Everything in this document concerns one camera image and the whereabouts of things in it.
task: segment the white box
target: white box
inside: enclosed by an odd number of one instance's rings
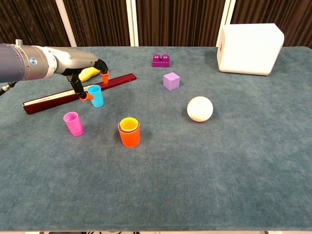
[[[217,52],[221,72],[267,76],[284,43],[274,23],[227,24]]]

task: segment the blue cup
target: blue cup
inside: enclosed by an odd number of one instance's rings
[[[88,88],[88,93],[93,95],[94,99],[91,100],[93,106],[100,107],[104,105],[104,98],[102,95],[102,90],[99,85],[91,85]]]

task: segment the stacked cups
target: stacked cups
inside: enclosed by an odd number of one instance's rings
[[[121,142],[124,146],[136,147],[140,142],[140,123],[132,117],[124,118],[118,125]]]

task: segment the orange gripper tip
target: orange gripper tip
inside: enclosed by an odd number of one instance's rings
[[[92,94],[89,94],[89,93],[87,93],[87,92],[86,92],[86,94],[87,94],[87,96],[86,96],[85,98],[80,98],[80,97],[79,97],[79,99],[80,99],[81,101],[89,101],[89,100],[94,99],[94,96],[93,96]]]
[[[102,80],[104,84],[108,84],[108,79],[109,79],[109,72],[107,71],[106,73],[101,73]]]

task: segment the cup rim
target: cup rim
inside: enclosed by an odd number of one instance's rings
[[[72,120],[66,120],[66,117],[67,117],[68,115],[72,115],[72,114],[74,114],[74,115],[75,115],[75,118],[74,118],[74,119],[72,119]],[[68,112],[68,113],[64,114],[64,116],[63,116],[63,120],[64,120],[65,122],[69,123],[69,122],[73,122],[73,121],[75,121],[78,117],[79,117],[79,115],[78,115],[78,113],[77,113],[77,112],[75,112],[75,111],[70,111],[70,112]]]
[[[138,125],[137,125],[137,127],[136,127],[134,130],[132,130],[131,132],[125,132],[125,131],[123,131],[123,130],[121,129],[120,123],[118,124],[118,129],[119,129],[119,131],[121,131],[121,132],[124,133],[124,134],[131,134],[131,133],[135,132],[139,127],[140,127],[140,123],[138,122]]]
[[[135,122],[136,122],[136,125],[135,125],[135,127],[134,128],[132,128],[132,129],[123,129],[122,127],[121,127],[121,123],[123,122],[123,121],[126,121],[126,120],[134,120]],[[126,118],[123,118],[120,122],[119,122],[119,125],[120,125],[120,129],[123,131],[123,132],[125,132],[125,133],[128,133],[128,132],[133,132],[135,129],[137,129],[137,127],[138,127],[138,120],[136,119],[136,118],[133,118],[133,117],[126,117]]]
[[[93,91],[93,92],[91,92],[89,89],[90,88],[97,88],[97,90],[96,91]],[[89,87],[88,87],[88,93],[90,93],[90,94],[94,94],[94,93],[96,93],[96,92],[98,92],[98,91],[100,91],[101,90],[101,87],[99,86],[99,85],[97,85],[97,84],[93,84],[93,85],[90,85]]]

